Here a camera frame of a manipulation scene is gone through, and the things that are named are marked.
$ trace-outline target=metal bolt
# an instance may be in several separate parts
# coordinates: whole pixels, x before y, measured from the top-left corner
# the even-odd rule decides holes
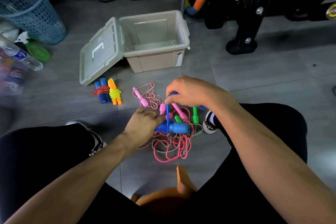
[[[264,8],[261,6],[261,7],[258,7],[258,9],[255,11],[256,14],[262,14],[263,13],[263,10]]]

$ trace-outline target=beige plastic box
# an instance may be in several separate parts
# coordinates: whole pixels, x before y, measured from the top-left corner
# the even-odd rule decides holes
[[[134,73],[181,66],[189,30],[178,10],[112,17],[80,53],[80,83],[88,85],[121,58]]]

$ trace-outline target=blue laundry basket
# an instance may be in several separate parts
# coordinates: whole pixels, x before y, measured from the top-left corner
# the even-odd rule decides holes
[[[48,0],[0,0],[0,16],[45,44],[56,44],[67,34]]]

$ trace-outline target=left hand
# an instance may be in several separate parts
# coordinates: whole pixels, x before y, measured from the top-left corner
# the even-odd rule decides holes
[[[164,120],[166,116],[159,115],[157,110],[140,107],[128,121],[123,134],[128,137],[135,148],[138,148],[148,142],[157,126]]]

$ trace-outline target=sneaker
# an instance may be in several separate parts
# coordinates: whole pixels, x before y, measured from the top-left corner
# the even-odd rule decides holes
[[[207,134],[213,134],[217,131],[217,128],[214,124],[212,124],[209,119],[212,115],[212,111],[208,111],[207,115],[205,116],[205,119],[203,120],[203,130]]]
[[[72,125],[72,124],[81,124],[83,127],[85,127],[85,129],[90,132],[90,134],[93,136],[93,138],[95,139],[95,141],[98,141],[98,144],[95,146],[95,148],[90,152],[89,156],[92,156],[94,154],[96,154],[97,152],[99,152],[101,149],[103,149],[105,146],[107,146],[107,143],[105,143],[102,138],[95,132],[93,132],[91,129],[89,129],[86,125],[84,125],[83,123],[79,122],[79,121],[69,121],[65,124],[65,126],[67,125]]]

